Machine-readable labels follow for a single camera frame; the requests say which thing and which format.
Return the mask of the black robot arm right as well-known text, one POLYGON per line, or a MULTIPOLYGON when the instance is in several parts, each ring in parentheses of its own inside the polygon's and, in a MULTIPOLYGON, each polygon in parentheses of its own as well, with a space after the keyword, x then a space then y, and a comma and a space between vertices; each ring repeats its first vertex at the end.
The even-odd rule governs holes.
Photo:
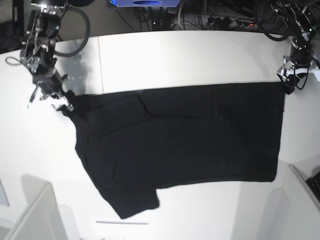
POLYGON ((25 39, 22 42, 20 63, 27 68, 35 86, 29 102, 32 103, 40 91, 40 100, 50 100, 57 111, 73 111, 71 98, 73 92, 65 92, 63 83, 68 75, 60 75, 56 69, 58 57, 71 58, 80 53, 86 46, 90 36, 90 20, 81 10, 70 6, 67 0, 33 0, 33 10, 25 39), (56 51, 56 39, 59 35, 63 17, 67 12, 79 14, 85 24, 84 39, 74 51, 62 53, 56 51))

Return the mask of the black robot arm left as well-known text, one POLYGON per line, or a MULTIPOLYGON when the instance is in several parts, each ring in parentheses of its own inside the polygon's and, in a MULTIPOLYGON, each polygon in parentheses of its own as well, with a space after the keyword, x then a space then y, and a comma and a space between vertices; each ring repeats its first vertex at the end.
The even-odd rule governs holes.
POLYGON ((281 37, 272 36, 263 26, 263 20, 259 18, 258 9, 264 2, 264 0, 258 0, 253 7, 253 17, 258 29, 274 42, 283 42, 292 37, 290 53, 283 56, 282 65, 276 73, 282 82, 283 91, 290 95, 296 89, 304 89, 309 74, 313 74, 318 81, 320 80, 320 58, 316 55, 312 44, 312 38, 320 31, 320 20, 312 10, 312 5, 316 1, 266 1, 273 13, 281 18, 286 26, 281 37))

